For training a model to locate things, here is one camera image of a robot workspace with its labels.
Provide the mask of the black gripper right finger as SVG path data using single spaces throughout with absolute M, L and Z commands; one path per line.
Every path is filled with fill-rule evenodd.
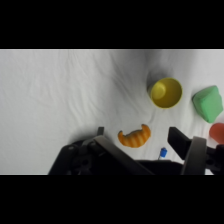
M 207 144 L 204 138 L 189 139 L 176 127 L 170 127 L 167 141 L 184 161 L 182 175 L 203 175 L 205 173 Z

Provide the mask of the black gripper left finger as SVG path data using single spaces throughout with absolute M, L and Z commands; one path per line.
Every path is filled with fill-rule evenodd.
M 153 175 L 153 172 L 124 153 L 104 135 L 91 139 L 88 152 L 91 154 L 91 175 Z

